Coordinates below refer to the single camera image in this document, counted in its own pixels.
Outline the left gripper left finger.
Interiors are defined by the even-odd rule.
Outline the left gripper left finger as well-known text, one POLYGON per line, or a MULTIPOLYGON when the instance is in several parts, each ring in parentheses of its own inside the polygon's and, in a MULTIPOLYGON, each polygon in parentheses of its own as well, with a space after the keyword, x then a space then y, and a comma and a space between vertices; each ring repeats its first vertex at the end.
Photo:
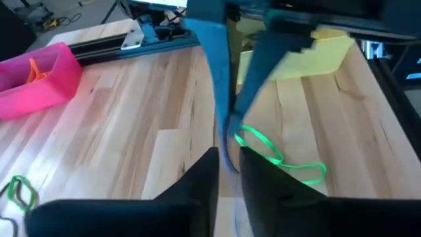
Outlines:
POLYGON ((212 237, 219 154, 210 147, 153 199, 59 199, 25 216, 28 237, 212 237))

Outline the yellow plastic basket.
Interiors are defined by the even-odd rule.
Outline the yellow plastic basket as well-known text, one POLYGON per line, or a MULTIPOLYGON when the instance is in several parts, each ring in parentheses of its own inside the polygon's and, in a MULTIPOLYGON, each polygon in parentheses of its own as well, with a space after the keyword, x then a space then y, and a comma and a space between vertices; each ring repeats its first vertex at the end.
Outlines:
POLYGON ((354 39, 341 30, 319 28, 312 33, 311 49, 288 53, 274 68, 269 80, 287 80, 304 76, 329 74, 336 71, 354 39))

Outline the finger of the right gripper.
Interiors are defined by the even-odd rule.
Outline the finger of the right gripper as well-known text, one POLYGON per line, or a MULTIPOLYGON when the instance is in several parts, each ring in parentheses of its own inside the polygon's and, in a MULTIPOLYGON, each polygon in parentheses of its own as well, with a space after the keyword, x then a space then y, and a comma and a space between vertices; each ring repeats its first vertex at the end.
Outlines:
POLYGON ((218 130, 223 131, 231 100, 231 65, 227 27, 225 24, 194 18, 187 18, 186 26, 195 33, 205 52, 212 76, 218 130))
POLYGON ((237 132, 252 106, 260 88, 274 68, 289 53, 300 53, 312 47, 314 38, 309 34, 290 34, 264 31, 257 34, 257 42, 249 61, 241 90, 230 113, 230 132, 237 132))

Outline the orange rubber band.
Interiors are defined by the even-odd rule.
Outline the orange rubber band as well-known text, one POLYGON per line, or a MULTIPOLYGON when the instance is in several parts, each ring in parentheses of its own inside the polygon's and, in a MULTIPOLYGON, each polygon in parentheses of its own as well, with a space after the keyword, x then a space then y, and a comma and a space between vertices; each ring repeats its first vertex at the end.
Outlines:
POLYGON ((50 72, 40 72, 36 61, 33 58, 31 58, 30 59, 30 73, 28 75, 26 83, 29 84, 32 82, 42 80, 48 77, 49 74, 50 72))

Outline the green rubber band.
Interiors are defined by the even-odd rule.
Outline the green rubber band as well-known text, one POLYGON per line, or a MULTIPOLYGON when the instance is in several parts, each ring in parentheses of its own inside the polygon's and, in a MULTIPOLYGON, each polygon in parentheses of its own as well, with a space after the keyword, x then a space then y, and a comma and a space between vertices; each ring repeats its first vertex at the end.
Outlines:
POLYGON ((11 178, 6 194, 8 199, 23 212, 32 210, 37 204, 37 191, 31 185, 30 181, 21 175, 15 175, 11 178), (28 202, 22 199, 23 188, 27 188, 29 191, 30 198, 28 202))
POLYGON ((315 185, 315 184, 319 184, 319 183, 325 181, 327 173, 328 173, 328 169, 323 162, 303 163, 303 164, 300 164, 300 165, 292 165, 292 164, 286 163, 284 154, 264 134, 262 134, 261 132, 259 132, 255 128, 253 128, 251 126, 247 126, 247 125, 242 125, 240 127, 240 130, 252 133, 252 135, 254 135, 254 137, 258 138, 269 150, 271 150, 273 152, 274 155, 270 156, 270 155, 266 155, 266 154, 261 153, 260 151, 251 147, 247 143, 245 138, 242 138, 239 134, 235 134, 234 138, 235 138, 236 142, 241 147, 248 147, 248 148, 252 149, 253 151, 258 153, 260 156, 264 157, 267 161, 271 162, 273 165, 275 165, 277 167, 283 167, 283 168, 287 168, 287 169, 320 169, 320 177, 319 178, 301 180, 301 182, 303 184, 315 185))

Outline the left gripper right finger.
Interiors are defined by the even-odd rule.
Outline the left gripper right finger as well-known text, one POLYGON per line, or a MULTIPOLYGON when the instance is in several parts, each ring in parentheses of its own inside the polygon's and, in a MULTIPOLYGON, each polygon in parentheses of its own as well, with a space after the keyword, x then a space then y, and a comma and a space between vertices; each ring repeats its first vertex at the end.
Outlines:
POLYGON ((254 237, 421 237, 421 200, 325 196, 249 147, 239 165, 254 237))

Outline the pink plastic basket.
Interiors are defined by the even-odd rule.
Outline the pink plastic basket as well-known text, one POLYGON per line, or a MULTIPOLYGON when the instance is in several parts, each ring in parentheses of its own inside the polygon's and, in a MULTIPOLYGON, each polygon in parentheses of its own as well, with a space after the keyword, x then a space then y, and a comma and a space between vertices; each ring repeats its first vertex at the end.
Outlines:
POLYGON ((10 120, 70 101, 83 68, 63 42, 0 62, 0 119, 10 120), (27 84, 30 59, 48 77, 27 84))

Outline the dark purple rubber band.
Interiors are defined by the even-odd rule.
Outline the dark purple rubber band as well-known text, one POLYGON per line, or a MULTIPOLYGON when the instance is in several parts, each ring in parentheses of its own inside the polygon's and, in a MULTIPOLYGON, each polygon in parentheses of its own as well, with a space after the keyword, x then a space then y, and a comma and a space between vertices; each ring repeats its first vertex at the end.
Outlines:
POLYGON ((224 125, 222 126, 221 146, 222 155, 224 157, 227 169, 233 174, 239 174, 239 171, 234 167, 234 163, 228 150, 228 121, 225 121, 224 125))
POLYGON ((14 219, 0 216, 0 220, 10 222, 12 226, 12 237, 18 237, 18 224, 14 219))

